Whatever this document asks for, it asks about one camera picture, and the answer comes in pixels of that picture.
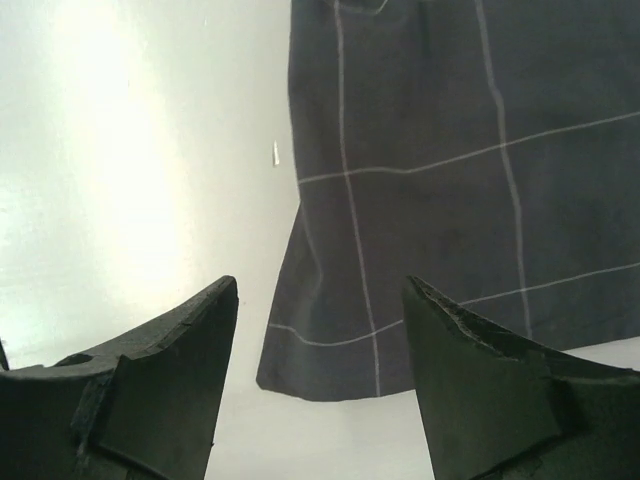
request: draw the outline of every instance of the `white grid line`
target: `white grid line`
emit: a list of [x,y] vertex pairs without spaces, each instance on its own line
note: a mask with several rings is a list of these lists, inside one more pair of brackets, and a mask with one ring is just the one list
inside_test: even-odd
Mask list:
[[342,159],[342,171],[344,172],[344,181],[347,186],[347,196],[349,197],[349,208],[351,210],[351,221],[353,223],[353,233],[356,241],[356,249],[358,250],[358,261],[360,263],[360,278],[362,280],[362,293],[364,296],[365,306],[367,308],[367,317],[369,326],[371,327],[371,341],[373,343],[373,363],[375,369],[376,396],[381,395],[380,391],[380,357],[378,354],[378,339],[376,338],[376,326],[373,321],[373,309],[371,308],[371,299],[369,297],[369,287],[367,286],[367,272],[364,264],[364,253],[362,250],[362,240],[360,239],[360,228],[358,227],[358,215],[356,213],[356,202],[353,197],[353,188],[351,187],[351,179],[347,172],[349,171],[349,162],[347,158],[347,142],[345,135],[345,49],[344,49],[344,27],[342,25],[342,17],[340,14],[340,0],[334,3],[334,19],[336,25],[336,34],[338,37],[338,126],[340,135],[340,156]]
[[[542,290],[545,288],[549,288],[549,287],[553,287],[556,285],[561,285],[563,283],[570,283],[570,282],[574,282],[576,280],[582,280],[584,278],[589,278],[589,277],[594,277],[596,275],[603,275],[606,273],[615,273],[615,272],[620,272],[623,270],[631,270],[633,268],[638,268],[640,267],[640,262],[635,262],[635,263],[629,263],[627,265],[622,265],[619,267],[612,267],[612,268],[605,268],[602,270],[594,270],[592,272],[587,272],[587,273],[582,273],[580,275],[574,275],[573,277],[567,277],[567,278],[562,278],[560,280],[554,280],[552,282],[547,282],[547,283],[541,283],[539,285],[534,285],[532,287],[527,287],[527,292],[531,292],[533,290]],[[502,292],[502,293],[496,293],[495,295],[487,295],[485,297],[478,297],[478,298],[474,298],[473,300],[466,300],[464,302],[459,302],[459,305],[471,305],[474,303],[480,303],[480,302],[485,302],[487,300],[495,300],[497,298],[502,298],[502,297],[508,297],[509,295],[516,295],[518,293],[521,293],[520,289],[516,289],[516,290],[509,290],[507,292]],[[293,327],[289,327],[286,325],[280,325],[277,323],[271,323],[268,325],[269,328],[275,328],[278,330],[286,330],[288,332],[291,332],[293,335],[295,335],[298,340],[300,340],[302,343],[306,344],[306,345],[311,345],[314,347],[339,347],[342,345],[348,345],[350,343],[355,343],[358,342],[360,340],[364,340],[367,338],[370,338],[374,335],[377,335],[378,333],[384,332],[385,330],[389,330],[392,327],[395,327],[397,325],[400,325],[404,323],[404,320],[398,320],[397,322],[391,323],[389,325],[386,325],[374,332],[371,332],[367,335],[363,335],[361,337],[356,337],[356,338],[352,338],[350,340],[343,340],[341,342],[332,342],[332,343],[322,343],[322,342],[312,342],[311,340],[307,340],[306,338],[304,338],[302,335],[300,335],[300,333]]]
[[398,320],[397,322],[394,322],[392,324],[386,325],[386,326],[384,326],[382,328],[379,328],[378,330],[375,330],[375,331],[373,331],[371,333],[367,333],[366,335],[362,335],[360,337],[352,338],[351,340],[344,340],[342,342],[331,342],[331,343],[312,342],[311,340],[307,340],[302,335],[300,335],[295,328],[288,327],[286,325],[272,324],[272,325],[269,325],[269,326],[271,328],[277,328],[279,330],[287,330],[288,332],[291,332],[293,335],[295,335],[298,338],[298,340],[300,340],[305,345],[311,345],[312,347],[342,347],[344,345],[349,345],[350,343],[356,343],[356,342],[359,342],[360,340],[366,340],[367,338],[374,337],[378,333],[384,332],[385,330],[389,330],[390,328],[393,328],[396,325],[400,325],[402,322],[403,322],[403,320]]
[[[482,155],[483,153],[493,152],[495,150],[500,150],[503,147],[510,147],[512,145],[518,145],[520,143],[529,142],[531,140],[536,140],[538,138],[548,137],[551,135],[558,135],[566,132],[573,132],[576,130],[582,130],[585,128],[597,127],[599,125],[606,125],[608,123],[620,122],[622,120],[628,120],[630,118],[640,116],[640,111],[625,113],[623,115],[617,115],[615,117],[604,118],[601,120],[594,120],[592,122],[580,123],[577,125],[571,125],[569,127],[555,128],[553,130],[547,130],[540,133],[534,133],[533,135],[527,135],[526,137],[517,138],[515,140],[511,140],[506,143],[499,143],[497,145],[492,145],[491,147],[482,148],[480,150],[475,150],[473,152],[464,153],[462,155],[458,155],[456,157],[449,158],[447,160],[442,160],[440,162],[431,163],[429,165],[422,165],[420,167],[414,168],[393,168],[393,167],[362,167],[356,168],[347,172],[348,175],[359,175],[363,173],[388,173],[393,175],[411,175],[413,173],[420,173],[426,170],[431,170],[432,168],[442,167],[444,165],[448,165],[450,163],[455,163],[460,160],[466,160],[468,158],[477,157],[478,155]],[[311,177],[306,177],[298,180],[298,185],[304,185],[305,183],[318,182],[321,180],[327,180],[331,178],[341,178],[344,176],[344,173],[327,173],[323,175],[314,175]]]
[[516,183],[515,176],[513,174],[513,168],[511,168],[511,159],[509,158],[509,151],[507,149],[507,120],[504,108],[504,98],[502,93],[496,84],[496,77],[493,73],[493,59],[491,58],[491,44],[489,42],[489,28],[487,25],[487,19],[484,14],[484,6],[482,0],[475,0],[476,15],[478,16],[478,24],[480,26],[480,38],[482,40],[482,54],[484,57],[484,66],[487,73],[487,83],[491,96],[496,104],[496,110],[498,111],[498,131],[500,134],[500,156],[502,158],[502,165],[504,167],[504,173],[509,183],[509,191],[511,193],[511,203],[513,204],[513,214],[515,220],[515,234],[516,234],[516,258],[518,262],[518,280],[520,282],[520,295],[522,296],[522,309],[524,310],[524,326],[527,332],[528,338],[533,338],[533,331],[531,329],[531,310],[529,309],[529,297],[527,295],[527,278],[524,265],[524,235],[522,227],[522,204],[520,202],[520,193],[518,192],[518,184]]
[[[322,0],[322,1],[327,5],[331,6],[331,4],[329,3],[331,0]],[[338,3],[338,8],[340,8],[340,10],[343,10],[345,12],[355,13],[357,15],[366,15],[368,17],[375,17],[380,13],[382,13],[382,10],[385,9],[387,4],[389,3],[389,0],[382,0],[382,3],[377,8],[352,7],[351,5],[341,5],[340,2],[336,2],[336,3]]]

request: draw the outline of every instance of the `dark gray fabric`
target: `dark gray fabric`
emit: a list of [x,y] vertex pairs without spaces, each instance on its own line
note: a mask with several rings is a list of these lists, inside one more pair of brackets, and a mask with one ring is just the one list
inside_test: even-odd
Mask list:
[[259,385],[410,389],[410,274],[552,348],[640,335],[639,19],[637,0],[293,0],[301,206]]

